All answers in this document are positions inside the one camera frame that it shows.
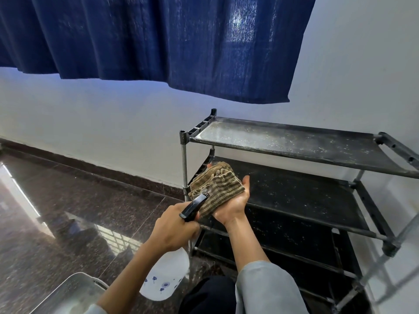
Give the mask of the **person's right hand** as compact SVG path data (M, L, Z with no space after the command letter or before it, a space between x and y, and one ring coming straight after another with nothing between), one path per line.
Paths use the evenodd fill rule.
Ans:
M212 214L227 230L234 227L250 227L245 215L245 206L242 205L240 200L240 194L217 207Z

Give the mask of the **person's left hand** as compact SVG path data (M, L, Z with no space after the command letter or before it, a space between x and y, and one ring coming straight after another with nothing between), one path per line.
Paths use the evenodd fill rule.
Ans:
M155 222L146 243L159 254L176 251L188 243L183 240L185 220L180 214L189 204L190 202L183 202L169 206Z

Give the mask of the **brown striped cleaning cloth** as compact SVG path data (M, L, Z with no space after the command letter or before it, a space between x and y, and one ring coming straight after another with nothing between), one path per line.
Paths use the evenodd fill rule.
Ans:
M196 199L199 195L208 195L199 209L199 216L203 218L244 191L245 187L232 167L226 162L217 162L191 181L188 196L190 199Z

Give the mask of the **white spray bottle black trigger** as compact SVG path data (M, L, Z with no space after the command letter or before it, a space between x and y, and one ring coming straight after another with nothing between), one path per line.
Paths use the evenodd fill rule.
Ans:
M170 220L175 222L176 229L179 230L179 226L196 220L199 210L209 197L208 193L199 194L182 211L173 210L164 215L170 216ZM163 301L172 296L181 281L189 276L193 241L194 239L189 239L186 247L167 252L159 258L139 290L142 296L152 301Z

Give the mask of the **person's right forearm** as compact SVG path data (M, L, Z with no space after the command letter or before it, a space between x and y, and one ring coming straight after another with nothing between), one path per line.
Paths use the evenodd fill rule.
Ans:
M309 314L293 277L270 262L244 212L223 224L238 269L235 314Z

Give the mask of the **person's left forearm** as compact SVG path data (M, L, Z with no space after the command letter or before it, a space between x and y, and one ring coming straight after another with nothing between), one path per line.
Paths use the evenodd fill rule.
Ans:
M129 314L152 267L165 253L174 250L151 240L142 244L133 259L85 314Z

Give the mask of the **black metal shoe rack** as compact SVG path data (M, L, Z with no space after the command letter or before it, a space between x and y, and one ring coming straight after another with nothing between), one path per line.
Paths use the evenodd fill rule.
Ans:
M330 314L369 312L364 288L419 226L419 213L395 236L361 179L365 171L419 179L419 155L378 134L248 121L217 116L180 131L183 193L190 200L186 145L211 146L208 163L229 163L250 175L246 214L270 260L289 272L306 298ZM358 169L352 181L215 156L215 147Z

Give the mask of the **person's dark trouser legs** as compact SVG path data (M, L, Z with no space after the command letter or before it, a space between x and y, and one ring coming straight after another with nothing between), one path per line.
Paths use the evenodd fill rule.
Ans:
M227 277L212 275L198 282L181 301L178 314L235 314L235 283Z

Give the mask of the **silver metal tray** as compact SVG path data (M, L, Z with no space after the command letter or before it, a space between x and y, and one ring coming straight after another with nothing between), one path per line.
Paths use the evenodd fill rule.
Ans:
M84 272L70 275L30 314L84 314L108 285Z

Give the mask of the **blue fabric curtain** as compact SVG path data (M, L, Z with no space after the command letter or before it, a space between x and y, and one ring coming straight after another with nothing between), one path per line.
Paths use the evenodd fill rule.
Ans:
M0 0L0 67L289 102L316 0Z

